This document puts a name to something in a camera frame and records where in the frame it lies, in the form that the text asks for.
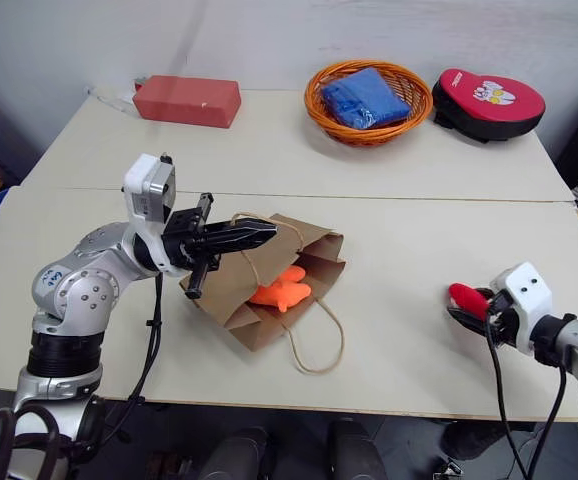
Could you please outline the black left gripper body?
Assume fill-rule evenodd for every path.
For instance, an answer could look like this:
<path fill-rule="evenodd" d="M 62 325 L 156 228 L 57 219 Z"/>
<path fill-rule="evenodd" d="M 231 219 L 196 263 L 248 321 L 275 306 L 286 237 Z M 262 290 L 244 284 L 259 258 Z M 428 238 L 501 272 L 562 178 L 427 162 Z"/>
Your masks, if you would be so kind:
<path fill-rule="evenodd" d="M 196 207 L 173 212 L 162 235 L 171 265 L 191 273 L 185 295 L 192 300 L 201 298 L 207 274 L 220 264 L 220 255 L 205 245 L 205 223 L 213 201 L 211 193 L 203 193 Z"/>

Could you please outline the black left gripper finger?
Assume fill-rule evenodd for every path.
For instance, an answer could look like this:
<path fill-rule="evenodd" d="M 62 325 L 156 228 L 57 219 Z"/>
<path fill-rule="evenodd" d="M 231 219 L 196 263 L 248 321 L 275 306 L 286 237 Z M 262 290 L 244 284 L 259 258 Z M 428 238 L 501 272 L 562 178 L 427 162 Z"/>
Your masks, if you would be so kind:
<path fill-rule="evenodd" d="M 205 233 L 191 244 L 193 256 L 213 256 L 258 248 L 272 239 L 275 231 L 222 231 Z"/>
<path fill-rule="evenodd" d="M 187 246 L 198 240 L 205 233 L 222 232 L 222 231 L 275 231 L 277 227 L 266 220 L 255 219 L 252 217 L 245 217 L 236 219 L 234 222 L 223 221 L 206 224 L 200 233 L 194 234 L 190 240 L 186 241 Z"/>

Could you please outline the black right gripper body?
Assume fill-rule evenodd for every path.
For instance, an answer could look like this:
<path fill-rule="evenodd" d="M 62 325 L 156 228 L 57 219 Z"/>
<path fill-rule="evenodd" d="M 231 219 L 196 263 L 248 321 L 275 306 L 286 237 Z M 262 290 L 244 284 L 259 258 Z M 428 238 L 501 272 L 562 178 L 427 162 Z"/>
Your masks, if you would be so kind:
<path fill-rule="evenodd" d="M 495 346 L 506 344 L 516 345 L 516 337 L 519 329 L 519 317 L 514 310 L 513 298 L 506 290 L 494 293 L 487 289 L 485 298 L 488 302 L 486 314 L 487 324 Z"/>

